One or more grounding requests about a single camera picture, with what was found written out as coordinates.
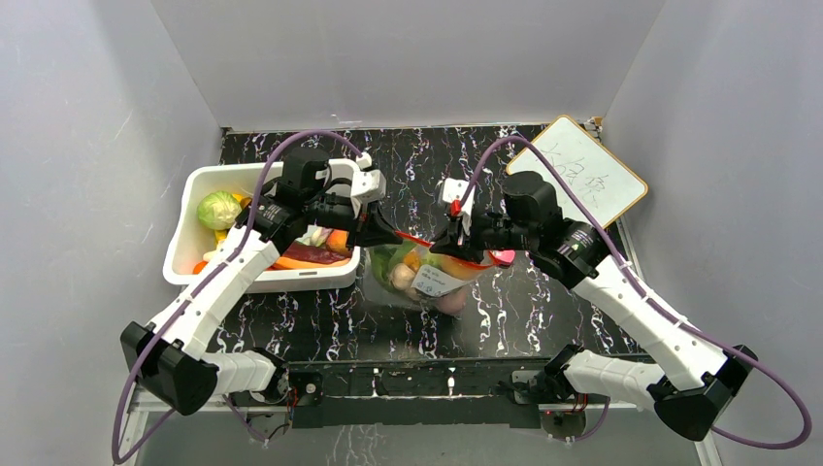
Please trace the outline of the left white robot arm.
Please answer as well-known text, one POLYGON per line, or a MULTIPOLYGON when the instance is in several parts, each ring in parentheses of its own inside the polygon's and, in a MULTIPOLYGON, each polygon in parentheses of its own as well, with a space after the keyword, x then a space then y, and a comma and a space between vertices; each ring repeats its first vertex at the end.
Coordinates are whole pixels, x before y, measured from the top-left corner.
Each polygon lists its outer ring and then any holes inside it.
POLYGON ((263 349, 215 353, 209 342, 255 280, 310 227, 345 231, 348 247, 398 244, 379 209, 385 175, 365 156, 342 169, 323 150, 297 148, 272 180, 263 168, 254 196, 227 239, 178 298, 146 325, 120 335, 138 386, 188 416, 217 395, 254 392, 267 404, 285 399, 287 367, 263 349))

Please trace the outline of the clear zip top bag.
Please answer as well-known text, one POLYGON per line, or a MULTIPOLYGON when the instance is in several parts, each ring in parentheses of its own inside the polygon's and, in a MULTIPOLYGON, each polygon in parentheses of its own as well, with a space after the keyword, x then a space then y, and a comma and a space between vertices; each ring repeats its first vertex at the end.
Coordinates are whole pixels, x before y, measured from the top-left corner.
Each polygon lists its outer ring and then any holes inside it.
POLYGON ((472 283, 481 275, 503 268, 494 263, 491 251, 488 251, 484 254, 484 258, 480 263, 475 263, 482 267, 483 271, 472 280, 460 281, 441 269, 441 260, 445 255, 429 251, 430 244, 428 242, 405 234, 403 243, 398 246, 400 248, 389 262, 390 269, 387 272, 385 283, 377 281, 372 275, 369 248, 366 249, 368 256, 364 269, 363 292, 367 299, 383 301, 406 310, 437 310, 436 302, 440 297, 448 295, 459 288, 467 288, 470 294, 472 283), (416 272, 413 285, 406 291, 394 289, 388 278, 392 269, 399 263, 405 263, 416 272))

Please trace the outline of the garlic bulb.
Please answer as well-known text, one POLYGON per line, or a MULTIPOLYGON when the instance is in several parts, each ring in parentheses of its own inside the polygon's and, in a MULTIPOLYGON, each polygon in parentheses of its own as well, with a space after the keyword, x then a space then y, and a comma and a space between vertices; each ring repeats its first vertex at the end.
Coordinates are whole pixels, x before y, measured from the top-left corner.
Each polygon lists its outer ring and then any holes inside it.
POLYGON ((388 278, 392 287, 398 291, 406 291, 414 282, 416 272, 405 263, 397 264, 388 278))

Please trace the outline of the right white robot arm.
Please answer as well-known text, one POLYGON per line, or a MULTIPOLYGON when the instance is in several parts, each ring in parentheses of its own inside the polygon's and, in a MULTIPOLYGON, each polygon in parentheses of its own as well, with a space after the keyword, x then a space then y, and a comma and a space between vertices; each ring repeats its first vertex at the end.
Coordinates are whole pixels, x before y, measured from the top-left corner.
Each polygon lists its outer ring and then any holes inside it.
POLYGON ((604 236, 564 216, 554 186, 541 175, 518 172, 505 180, 503 194, 503 212, 483 212, 470 206, 468 182, 441 181, 437 198, 447 225, 435 237, 434 252, 479 262, 491 251, 525 251, 540 271, 607 314, 652 359, 632 362, 567 345, 513 389, 530 401, 603 395, 653 411, 683 438, 703 440, 751 372, 753 352, 703 342, 685 322, 656 312, 651 295, 631 286, 632 272, 616 264, 604 236))

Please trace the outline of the peach fruit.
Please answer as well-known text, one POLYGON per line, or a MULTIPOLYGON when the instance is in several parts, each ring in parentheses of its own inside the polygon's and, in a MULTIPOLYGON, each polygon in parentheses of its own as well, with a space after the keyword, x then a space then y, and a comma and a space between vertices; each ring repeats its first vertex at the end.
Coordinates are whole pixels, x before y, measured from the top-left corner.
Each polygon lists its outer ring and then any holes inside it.
POLYGON ((483 268, 478 264, 466 262, 451 256, 441 260, 441 269, 456 280, 469 281, 479 275, 483 268))

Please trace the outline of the green cabbage head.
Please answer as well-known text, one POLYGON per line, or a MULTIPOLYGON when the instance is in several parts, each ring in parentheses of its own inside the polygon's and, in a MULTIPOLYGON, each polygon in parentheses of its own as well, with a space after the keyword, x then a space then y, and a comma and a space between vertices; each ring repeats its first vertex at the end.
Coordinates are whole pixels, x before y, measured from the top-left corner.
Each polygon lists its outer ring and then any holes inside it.
POLYGON ((398 245, 369 248, 372 275, 377 281, 386 282, 387 272, 390 269, 389 262, 399 248, 398 245))

